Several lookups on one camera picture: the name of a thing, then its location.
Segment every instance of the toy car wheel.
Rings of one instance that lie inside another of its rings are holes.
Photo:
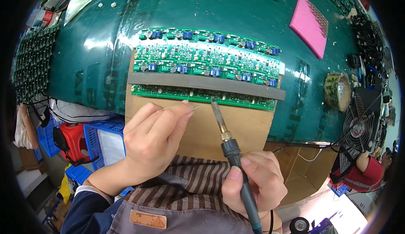
[[[308,233],[309,222],[304,217],[294,218],[290,223],[291,234],[304,234]]]

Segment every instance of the gray apron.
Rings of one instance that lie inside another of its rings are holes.
[[[176,155],[165,172],[125,197],[107,233],[253,233],[222,201],[229,171],[228,162]]]

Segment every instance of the red plastic stool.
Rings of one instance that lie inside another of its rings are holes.
[[[90,160],[83,124],[63,123],[59,128],[53,129],[53,140],[60,149],[60,154],[73,166],[95,161]]]

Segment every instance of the pink foam pad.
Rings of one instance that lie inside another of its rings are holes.
[[[298,0],[290,27],[322,59],[327,44],[328,21],[308,0]]]

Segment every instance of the fingernail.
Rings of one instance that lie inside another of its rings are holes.
[[[228,178],[233,179],[233,180],[238,180],[239,179],[239,173],[240,173],[239,167],[232,166],[229,173],[228,173]]]
[[[190,117],[193,116],[193,115],[194,115],[194,111],[191,111],[190,113],[188,113],[187,115],[184,116],[184,119],[185,119],[185,120],[188,120],[188,119],[190,119]]]
[[[252,163],[252,161],[250,161],[250,159],[246,158],[246,157],[242,157],[242,159],[240,160],[242,162],[242,164],[244,164],[245,166],[248,166]]]

